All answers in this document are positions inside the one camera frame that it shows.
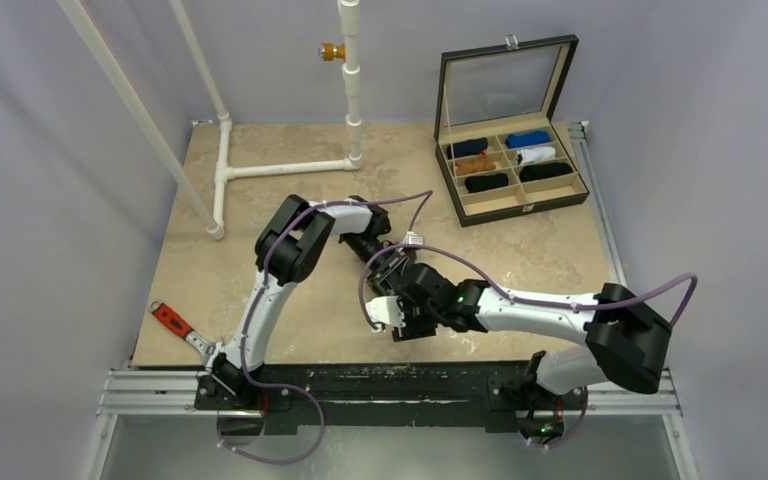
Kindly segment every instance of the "white pipe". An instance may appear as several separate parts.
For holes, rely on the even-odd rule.
[[[181,0],[169,0],[169,5],[172,6],[175,19],[178,20],[181,32],[184,33],[184,38],[187,40],[190,54],[196,62],[196,67],[198,67],[198,71],[204,81],[204,86],[207,88],[207,93],[210,94],[210,99],[216,108],[216,116],[219,117],[220,121],[230,120],[228,109],[225,108],[225,102],[222,101],[222,96],[219,95],[216,80],[214,80],[213,74],[210,73],[210,68],[207,66],[207,59],[204,57],[204,51],[201,49],[201,45],[199,45],[198,37],[196,37],[196,32],[193,29],[193,24],[190,23],[190,17],[187,16],[187,10],[184,8],[183,2]]]
[[[266,175],[287,175],[290,173],[324,172],[329,170],[350,170],[349,160],[325,160],[321,162],[287,163],[284,165],[264,165],[260,167],[231,167],[228,179],[242,177],[263,177]]]
[[[134,90],[134,86],[128,80],[128,76],[125,71],[122,70],[122,66],[116,60],[116,56],[110,51],[110,47],[104,41],[101,32],[95,26],[92,17],[84,8],[80,0],[57,0],[60,4],[60,8],[69,18],[72,26],[81,35],[84,43],[92,52],[93,57],[101,65],[102,70],[107,75],[107,78],[113,84],[113,87],[119,93],[122,101],[130,110],[131,115],[139,124],[140,128],[148,137],[152,147],[154,147],[160,159],[166,165],[169,173],[178,182],[178,187],[184,191],[193,209],[196,211],[199,219],[204,222],[207,227],[207,233],[216,240],[219,240],[225,235],[225,229],[219,225],[216,220],[210,215],[201,197],[199,197],[190,179],[187,178],[187,174],[184,173],[184,169],[181,167],[181,163],[178,157],[166,143],[166,139],[163,138],[163,134],[157,128],[154,120],[151,118],[137,91]]]
[[[360,118],[360,66],[358,65],[358,16],[359,0],[339,0],[340,26],[343,30],[343,43],[346,61],[343,64],[343,80],[346,82],[346,99],[348,115],[346,129],[349,132],[350,150],[346,159],[350,167],[346,170],[356,170],[363,164],[361,152],[361,137],[363,130]]]
[[[231,120],[219,123],[219,156],[213,174],[213,219],[225,227],[225,186],[228,184],[228,148],[231,143]]]

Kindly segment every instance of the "white sock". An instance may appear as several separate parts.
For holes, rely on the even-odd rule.
[[[517,153],[519,154],[519,164],[526,165],[555,158],[555,147],[523,148]]]

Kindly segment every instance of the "box lid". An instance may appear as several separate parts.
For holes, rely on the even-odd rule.
[[[434,139],[472,138],[486,124],[511,131],[534,120],[551,120],[578,37],[564,35],[507,45],[445,52],[440,62]]]

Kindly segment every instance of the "red tool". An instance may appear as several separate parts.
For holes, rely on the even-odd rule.
[[[160,323],[166,326],[175,335],[183,338],[187,343],[193,346],[201,354],[202,363],[206,363],[213,352],[216,350],[216,344],[208,342],[199,335],[193,327],[181,318],[175,310],[160,300],[151,302],[148,311],[154,315],[154,318],[160,320]]]

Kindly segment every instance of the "folded cloth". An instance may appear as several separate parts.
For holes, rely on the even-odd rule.
[[[446,158],[460,158],[468,157],[470,155],[478,155],[479,153],[487,150],[486,138],[475,138],[472,140],[465,140],[463,142],[454,143],[446,147]]]
[[[572,173],[572,167],[564,162],[527,165],[519,172],[519,180],[521,182],[533,182],[544,178],[560,177],[568,173]]]
[[[541,143],[549,143],[552,139],[549,137],[549,132],[544,130],[536,130],[534,132],[523,133],[522,135],[508,135],[505,139],[505,145],[508,148],[522,148],[530,147],[532,145],[540,145]]]
[[[517,152],[517,161],[520,165],[528,163],[545,162],[555,158],[555,147],[531,147],[523,148]]]
[[[474,177],[467,177],[464,180],[464,186],[467,192],[478,193],[485,190],[493,190],[494,188],[507,187],[509,181],[508,176],[504,173],[476,175]]]
[[[455,175],[468,175],[470,173],[496,170],[496,164],[490,157],[482,156],[467,160],[455,160]]]

